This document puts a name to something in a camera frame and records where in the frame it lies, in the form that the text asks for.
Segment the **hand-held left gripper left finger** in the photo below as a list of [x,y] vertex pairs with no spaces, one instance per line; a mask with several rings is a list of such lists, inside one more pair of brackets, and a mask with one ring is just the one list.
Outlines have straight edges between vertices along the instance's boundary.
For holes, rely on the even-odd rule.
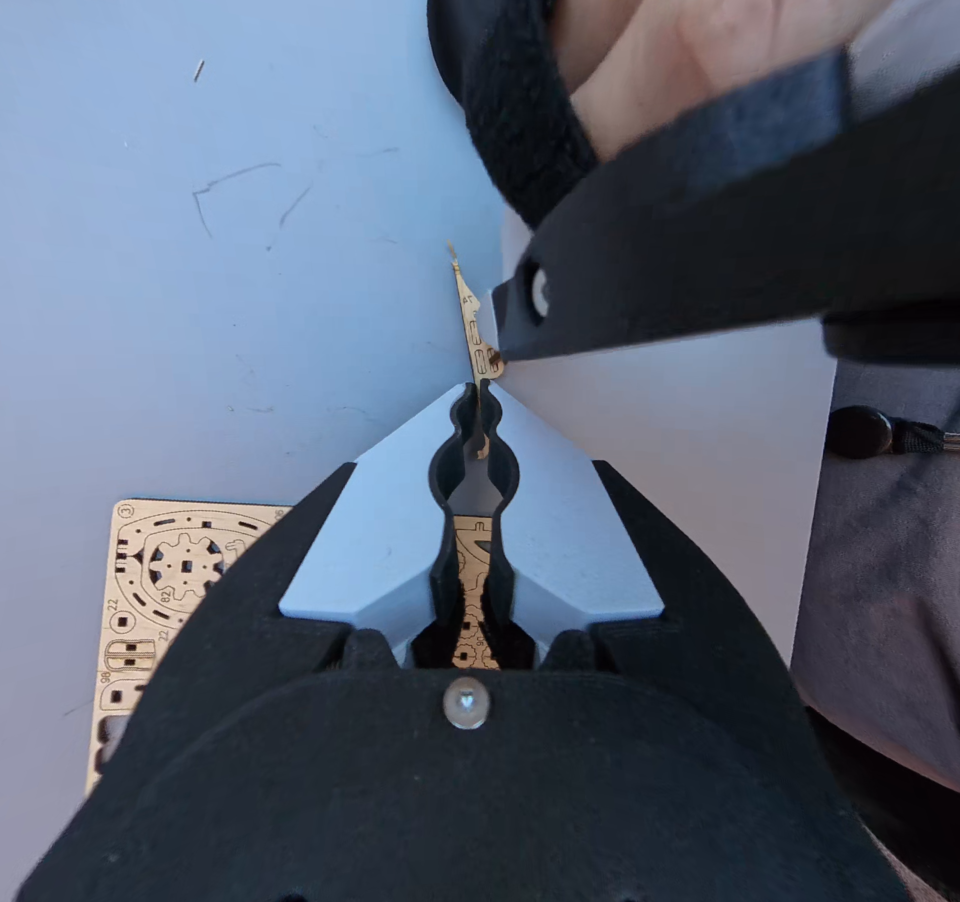
[[279,601],[283,616],[377,631],[413,665],[414,641],[458,604],[450,496],[477,410],[475,384],[456,385],[357,458]]

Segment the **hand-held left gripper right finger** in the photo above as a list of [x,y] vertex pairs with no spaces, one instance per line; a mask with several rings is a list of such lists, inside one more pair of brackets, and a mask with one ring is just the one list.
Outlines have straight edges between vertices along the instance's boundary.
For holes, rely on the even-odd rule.
[[660,617],[664,602],[593,460],[496,383],[483,383],[481,412],[502,497],[483,592],[497,663],[528,668],[561,632]]

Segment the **small slotted wooden part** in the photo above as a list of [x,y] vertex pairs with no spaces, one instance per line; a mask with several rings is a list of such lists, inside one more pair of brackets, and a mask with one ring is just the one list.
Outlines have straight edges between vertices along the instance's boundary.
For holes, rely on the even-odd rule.
[[447,241],[447,248],[457,287],[467,356],[470,362],[472,380],[477,396],[477,432],[483,434],[483,444],[480,448],[476,449],[474,458],[476,461],[481,462],[487,459],[490,452],[489,421],[485,420],[485,403],[483,399],[485,396],[490,395],[489,383],[497,381],[503,374],[505,363],[498,350],[494,346],[487,344],[480,332],[478,313],[481,308],[481,303],[463,277],[457,253],[450,240]]

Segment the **laser-cut wooden parts sheet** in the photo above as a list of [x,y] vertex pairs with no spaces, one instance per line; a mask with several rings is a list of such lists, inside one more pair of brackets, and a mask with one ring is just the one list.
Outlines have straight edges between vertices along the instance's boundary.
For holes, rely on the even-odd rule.
[[114,508],[102,600],[88,796],[143,691],[210,588],[288,505],[126,499]]

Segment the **person's right hand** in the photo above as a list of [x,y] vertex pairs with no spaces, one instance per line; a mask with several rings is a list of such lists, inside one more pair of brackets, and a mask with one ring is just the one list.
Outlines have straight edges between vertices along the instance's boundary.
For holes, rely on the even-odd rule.
[[894,0],[558,0],[549,32],[600,162],[686,111],[850,43]]

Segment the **person's grey trousers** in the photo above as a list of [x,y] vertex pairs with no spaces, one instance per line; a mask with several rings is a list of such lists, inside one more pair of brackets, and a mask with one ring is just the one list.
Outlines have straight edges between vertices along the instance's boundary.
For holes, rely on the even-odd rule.
[[957,451],[824,456],[791,671],[836,728],[958,791]]

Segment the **black padded seat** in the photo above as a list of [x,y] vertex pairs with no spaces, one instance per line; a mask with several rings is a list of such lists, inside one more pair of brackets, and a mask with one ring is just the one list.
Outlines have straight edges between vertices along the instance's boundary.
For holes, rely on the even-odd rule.
[[822,753],[861,821],[894,859],[946,900],[959,899],[959,794],[805,708]]

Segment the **black drawstring toggle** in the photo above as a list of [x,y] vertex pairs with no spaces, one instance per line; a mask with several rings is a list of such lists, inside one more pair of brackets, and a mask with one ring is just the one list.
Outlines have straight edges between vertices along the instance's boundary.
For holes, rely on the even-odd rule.
[[959,453],[959,433],[886,414],[868,405],[837,408],[827,420],[824,451],[841,459]]

